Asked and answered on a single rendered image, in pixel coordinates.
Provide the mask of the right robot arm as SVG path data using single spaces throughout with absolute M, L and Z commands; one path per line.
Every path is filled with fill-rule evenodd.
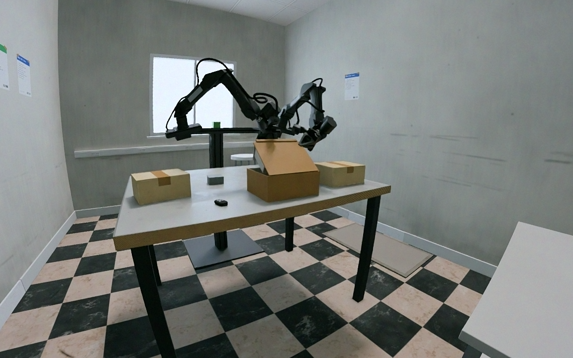
M 193 109 L 194 104 L 196 104 L 202 96 L 211 89 L 216 88 L 219 84 L 223 84 L 231 93 L 241 108 L 242 113 L 248 119 L 251 119 L 252 121 L 256 119 L 258 127 L 262 122 L 269 123 L 269 125 L 278 125 L 280 123 L 279 117 L 269 118 L 269 116 L 276 116 L 277 105 L 274 104 L 272 100 L 261 109 L 255 100 L 252 100 L 247 96 L 245 91 L 242 90 L 232 75 L 226 69 L 221 69 L 205 74 L 204 78 L 201 79 L 200 84 L 194 88 L 194 90 L 185 97 L 184 100 L 178 102 L 175 106 L 174 113 L 174 118 L 177 119 L 177 128 L 166 130 L 166 134 L 169 135 L 201 127 L 200 123 L 188 125 L 186 115 L 188 115 L 188 112 Z

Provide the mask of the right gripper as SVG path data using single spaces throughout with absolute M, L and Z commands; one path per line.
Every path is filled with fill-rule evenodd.
M 281 134 L 280 130 L 277 130 L 276 127 L 273 125 L 269 125 L 269 123 L 262 122 L 259 125 L 259 133 L 256 140 L 277 140 L 278 136 Z

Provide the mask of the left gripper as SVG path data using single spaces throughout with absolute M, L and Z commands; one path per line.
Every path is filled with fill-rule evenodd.
M 300 133 L 303 133 L 303 136 L 301 137 L 298 145 L 303 146 L 310 152 L 314 149 L 316 143 L 321 140 L 320 131 L 315 131 L 311 127 L 307 131 L 303 126 L 301 126 Z

